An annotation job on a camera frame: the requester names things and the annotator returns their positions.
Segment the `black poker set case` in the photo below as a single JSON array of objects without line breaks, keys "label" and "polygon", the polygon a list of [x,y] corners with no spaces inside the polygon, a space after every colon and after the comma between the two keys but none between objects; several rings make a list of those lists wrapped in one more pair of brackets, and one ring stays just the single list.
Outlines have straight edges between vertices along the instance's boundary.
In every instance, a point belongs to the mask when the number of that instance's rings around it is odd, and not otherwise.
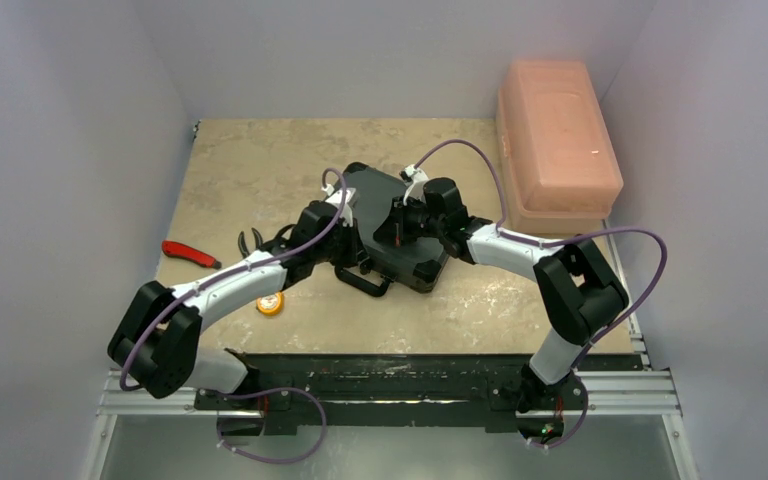
[{"label": "black poker set case", "polygon": [[402,181],[361,162],[343,170],[347,186],[355,190],[352,211],[368,262],[359,269],[382,277],[374,284],[344,268],[334,269],[338,280],[372,296],[381,297],[396,282],[418,293],[429,293],[436,286],[449,256],[433,238],[420,238],[396,247],[373,238],[375,230],[390,212],[392,200],[405,193]]}]

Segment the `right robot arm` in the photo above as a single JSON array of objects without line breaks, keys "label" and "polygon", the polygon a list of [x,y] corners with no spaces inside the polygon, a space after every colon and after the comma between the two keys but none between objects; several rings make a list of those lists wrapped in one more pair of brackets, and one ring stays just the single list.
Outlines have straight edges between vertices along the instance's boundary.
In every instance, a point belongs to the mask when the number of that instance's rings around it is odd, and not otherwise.
[{"label": "right robot arm", "polygon": [[449,178],[428,181],[419,198],[394,198],[373,236],[394,247],[433,238],[452,258],[536,283],[551,328],[522,368],[520,412],[556,399],[585,346],[629,305],[626,289],[592,240],[552,246],[536,237],[509,235],[470,214]]}]

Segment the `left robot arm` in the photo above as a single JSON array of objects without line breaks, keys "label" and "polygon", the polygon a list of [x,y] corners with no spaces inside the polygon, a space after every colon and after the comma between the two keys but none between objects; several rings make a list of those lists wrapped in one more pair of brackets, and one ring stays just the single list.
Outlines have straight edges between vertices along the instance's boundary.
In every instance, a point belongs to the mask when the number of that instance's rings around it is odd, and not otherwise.
[{"label": "left robot arm", "polygon": [[219,393],[235,409],[252,405],[258,395],[253,368],[238,353],[201,346],[200,337],[227,315],[307,279],[319,264],[351,267],[361,261],[351,211],[356,191],[327,192],[326,200],[302,210],[289,238],[269,240],[243,260],[189,283],[142,285],[107,346],[123,377],[155,398],[192,387]]}]

